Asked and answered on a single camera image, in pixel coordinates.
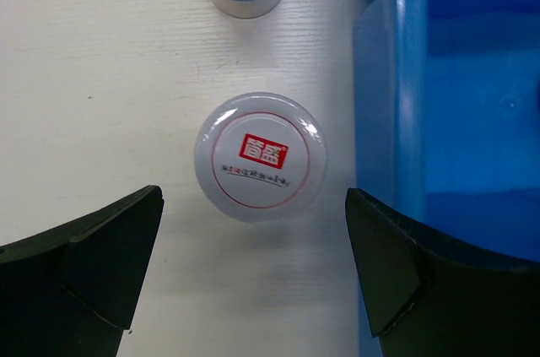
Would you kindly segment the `white-lid dark jar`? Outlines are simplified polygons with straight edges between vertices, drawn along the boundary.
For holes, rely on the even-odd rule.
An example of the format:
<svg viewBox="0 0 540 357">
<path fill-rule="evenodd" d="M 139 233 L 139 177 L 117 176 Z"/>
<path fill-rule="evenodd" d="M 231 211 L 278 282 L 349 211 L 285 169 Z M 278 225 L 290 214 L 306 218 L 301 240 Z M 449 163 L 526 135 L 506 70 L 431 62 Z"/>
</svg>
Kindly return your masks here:
<svg viewBox="0 0 540 357">
<path fill-rule="evenodd" d="M 327 146 L 316 119 L 283 95 L 233 97 L 206 118 L 194 170 L 208 200 L 224 214 L 256 223 L 308 208 L 324 181 Z"/>
</svg>

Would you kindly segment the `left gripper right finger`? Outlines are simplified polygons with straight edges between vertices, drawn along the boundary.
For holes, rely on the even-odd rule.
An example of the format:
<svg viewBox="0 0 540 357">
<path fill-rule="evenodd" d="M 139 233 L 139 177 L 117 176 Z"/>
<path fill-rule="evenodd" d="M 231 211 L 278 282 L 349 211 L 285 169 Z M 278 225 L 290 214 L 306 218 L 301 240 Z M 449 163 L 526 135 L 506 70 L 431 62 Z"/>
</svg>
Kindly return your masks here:
<svg viewBox="0 0 540 357">
<path fill-rule="evenodd" d="M 346 221 L 385 356 L 536 356 L 539 265 L 458 240 L 351 188 Z"/>
</svg>

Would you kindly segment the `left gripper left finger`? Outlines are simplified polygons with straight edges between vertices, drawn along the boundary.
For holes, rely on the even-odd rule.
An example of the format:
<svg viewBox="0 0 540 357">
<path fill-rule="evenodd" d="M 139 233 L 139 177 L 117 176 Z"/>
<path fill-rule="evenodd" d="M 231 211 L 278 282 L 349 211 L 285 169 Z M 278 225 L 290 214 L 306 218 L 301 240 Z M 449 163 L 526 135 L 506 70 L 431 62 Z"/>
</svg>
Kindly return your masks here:
<svg viewBox="0 0 540 357">
<path fill-rule="evenodd" d="M 132 325 L 165 201 L 146 186 L 1 248 L 3 356 L 115 356 Z"/>
</svg>

